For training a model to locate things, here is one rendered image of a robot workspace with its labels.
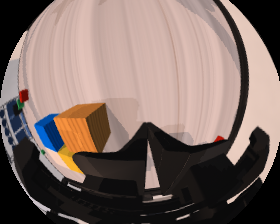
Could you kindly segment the yellow cube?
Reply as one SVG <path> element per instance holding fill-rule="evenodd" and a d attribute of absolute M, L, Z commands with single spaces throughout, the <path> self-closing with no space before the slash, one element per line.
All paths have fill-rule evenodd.
<path fill-rule="evenodd" d="M 82 171 L 80 171 L 80 169 L 76 166 L 76 164 L 73 162 L 72 160 L 72 156 L 73 152 L 70 152 L 68 150 L 68 148 L 66 147 L 66 145 L 64 144 L 62 146 L 62 148 L 57 152 L 59 154 L 59 156 L 62 158 L 62 160 L 65 162 L 65 164 L 73 171 L 76 171 L 76 172 L 79 172 L 79 173 L 82 173 Z"/>

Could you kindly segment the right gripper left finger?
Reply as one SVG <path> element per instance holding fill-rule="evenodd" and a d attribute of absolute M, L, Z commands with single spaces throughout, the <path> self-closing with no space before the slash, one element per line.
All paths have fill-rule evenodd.
<path fill-rule="evenodd" d="M 81 151 L 73 154 L 77 167 L 86 174 L 119 180 L 134 180 L 139 195 L 145 193 L 148 124 L 143 122 L 131 140 L 117 152 Z M 144 193 L 143 193 L 144 192 Z"/>

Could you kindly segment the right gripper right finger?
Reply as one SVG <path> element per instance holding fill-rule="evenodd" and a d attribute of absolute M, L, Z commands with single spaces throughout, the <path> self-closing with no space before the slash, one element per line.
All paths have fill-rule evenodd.
<path fill-rule="evenodd" d="M 230 140 L 190 146 L 170 136 L 151 122 L 148 124 L 148 142 L 156 169 L 162 196 L 172 195 L 172 189 L 196 164 L 225 154 Z"/>

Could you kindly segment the green cube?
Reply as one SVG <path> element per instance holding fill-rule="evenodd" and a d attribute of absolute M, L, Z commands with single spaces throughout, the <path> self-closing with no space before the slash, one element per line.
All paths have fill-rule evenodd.
<path fill-rule="evenodd" d="M 17 99 L 17 105 L 18 105 L 18 109 L 21 109 L 24 107 L 24 103 L 21 103 L 20 98 Z"/>

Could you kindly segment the blue cube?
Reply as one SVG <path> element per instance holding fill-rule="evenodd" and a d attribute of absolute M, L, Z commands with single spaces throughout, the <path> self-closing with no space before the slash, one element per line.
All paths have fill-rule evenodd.
<path fill-rule="evenodd" d="M 54 117 L 59 114 L 49 114 L 34 124 L 34 127 L 43 143 L 43 145 L 55 152 L 58 152 L 64 145 L 64 142 L 58 132 Z"/>

